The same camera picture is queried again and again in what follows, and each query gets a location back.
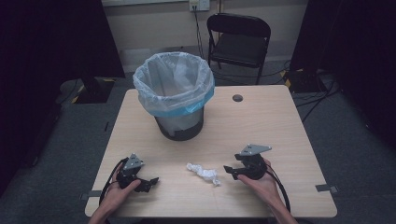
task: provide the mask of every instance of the table top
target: table top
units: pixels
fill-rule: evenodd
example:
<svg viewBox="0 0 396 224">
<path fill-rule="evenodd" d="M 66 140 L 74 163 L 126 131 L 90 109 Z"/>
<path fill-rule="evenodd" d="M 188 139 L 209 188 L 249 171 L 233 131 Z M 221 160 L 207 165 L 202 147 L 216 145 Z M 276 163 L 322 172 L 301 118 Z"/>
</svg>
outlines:
<svg viewBox="0 0 396 224">
<path fill-rule="evenodd" d="M 235 102 L 233 96 L 243 96 Z M 188 141 L 161 133 L 154 117 L 139 103 L 137 90 L 125 94 L 92 190 L 101 190 L 114 166 L 135 153 L 145 163 L 138 176 L 160 181 L 149 193 L 131 193 L 118 217 L 271 217 L 254 192 L 224 171 L 242 168 L 234 154 L 247 144 L 271 146 L 262 153 L 272 163 L 289 195 L 295 217 L 334 217 L 337 213 L 297 109 L 285 86 L 216 87 L 205 105 L 204 127 Z M 187 163 L 216 169 L 215 187 L 186 168 Z M 99 198 L 90 198 L 91 216 Z"/>
</svg>

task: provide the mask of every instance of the plastic bag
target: plastic bag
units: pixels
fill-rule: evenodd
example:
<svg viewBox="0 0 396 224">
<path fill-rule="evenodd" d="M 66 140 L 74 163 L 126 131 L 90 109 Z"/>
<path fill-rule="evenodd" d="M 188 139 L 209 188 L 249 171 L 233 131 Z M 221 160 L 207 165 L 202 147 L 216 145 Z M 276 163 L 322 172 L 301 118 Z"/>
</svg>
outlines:
<svg viewBox="0 0 396 224">
<path fill-rule="evenodd" d="M 134 74 L 142 106 L 154 117 L 189 115 L 213 96 L 215 81 L 207 62 L 184 52 L 151 56 Z"/>
</svg>

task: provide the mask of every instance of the tissue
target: tissue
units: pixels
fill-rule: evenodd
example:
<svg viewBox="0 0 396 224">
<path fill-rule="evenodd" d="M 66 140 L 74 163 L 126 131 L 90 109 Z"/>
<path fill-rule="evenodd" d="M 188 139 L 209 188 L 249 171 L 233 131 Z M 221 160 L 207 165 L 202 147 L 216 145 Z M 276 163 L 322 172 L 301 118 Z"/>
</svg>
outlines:
<svg viewBox="0 0 396 224">
<path fill-rule="evenodd" d="M 217 178 L 216 170 L 204 170 L 201 165 L 191 163 L 187 163 L 187 169 L 189 169 L 190 171 L 194 171 L 204 180 L 211 180 L 215 186 L 220 185 L 220 181 Z"/>
</svg>

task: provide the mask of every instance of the power cord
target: power cord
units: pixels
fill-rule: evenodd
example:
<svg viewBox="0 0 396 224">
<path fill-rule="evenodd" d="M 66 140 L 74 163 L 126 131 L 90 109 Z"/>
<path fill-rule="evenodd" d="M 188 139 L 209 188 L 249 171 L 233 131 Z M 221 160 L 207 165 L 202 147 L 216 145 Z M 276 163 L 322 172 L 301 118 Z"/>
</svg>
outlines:
<svg viewBox="0 0 396 224">
<path fill-rule="evenodd" d="M 105 186 L 104 186 L 103 189 L 102 189 L 102 193 L 101 193 L 100 198 L 99 198 L 99 205 L 102 203 L 102 200 L 105 198 L 105 195 L 106 195 L 106 193 L 107 193 L 108 187 L 109 187 L 110 185 L 112 185 L 112 184 L 118 182 L 118 181 L 111 182 L 111 179 L 113 178 L 114 173 L 117 171 L 117 168 L 119 167 L 119 165 L 120 165 L 121 163 L 127 162 L 128 159 L 129 159 L 129 158 L 125 158 L 125 159 L 123 159 L 123 160 L 120 160 L 119 163 L 117 163 L 117 165 L 114 167 L 113 171 L 111 172 L 110 177 L 108 178 L 108 180 L 107 180 Z M 108 219 L 106 219 L 105 223 L 106 223 L 106 224 L 110 224 L 110 221 L 108 221 Z"/>
<path fill-rule="evenodd" d="M 205 55 L 204 55 L 204 49 L 203 49 L 203 46 L 202 46 L 201 32 L 199 30 L 199 23 L 198 23 L 198 17 L 197 17 L 197 6 L 193 6 L 192 7 L 192 11 L 194 12 L 195 23 L 197 25 L 198 50 L 199 50 L 199 54 L 200 54 L 201 58 L 204 59 Z"/>
</svg>

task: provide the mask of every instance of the small black object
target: small black object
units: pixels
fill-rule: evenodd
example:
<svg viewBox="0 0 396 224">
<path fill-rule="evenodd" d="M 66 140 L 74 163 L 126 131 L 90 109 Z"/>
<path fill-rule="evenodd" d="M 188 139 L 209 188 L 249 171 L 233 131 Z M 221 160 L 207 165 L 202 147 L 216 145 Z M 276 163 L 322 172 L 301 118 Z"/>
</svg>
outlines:
<svg viewBox="0 0 396 224">
<path fill-rule="evenodd" d="M 235 154 L 235 158 L 241 161 L 245 168 L 234 169 L 230 166 L 224 166 L 225 172 L 233 175 L 233 179 L 238 179 L 238 175 L 245 175 L 250 179 L 258 180 L 267 172 L 267 164 L 260 155 L 260 152 L 269 150 L 270 147 L 261 147 L 247 145 L 247 147 L 239 154 Z"/>
<path fill-rule="evenodd" d="M 235 95 L 233 96 L 233 100 L 234 100 L 235 102 L 242 102 L 242 101 L 244 100 L 244 97 L 243 97 L 242 95 L 235 94 Z"/>
<path fill-rule="evenodd" d="M 140 171 L 143 164 L 144 163 L 139 160 L 134 153 L 128 161 L 124 161 L 122 163 L 122 169 L 120 169 L 117 174 L 117 181 L 119 182 L 121 189 L 125 189 L 136 179 L 141 181 L 140 185 L 134 189 L 136 192 L 149 192 L 151 187 L 157 184 L 159 177 L 153 178 L 150 181 L 137 177 L 137 173 Z"/>
</svg>

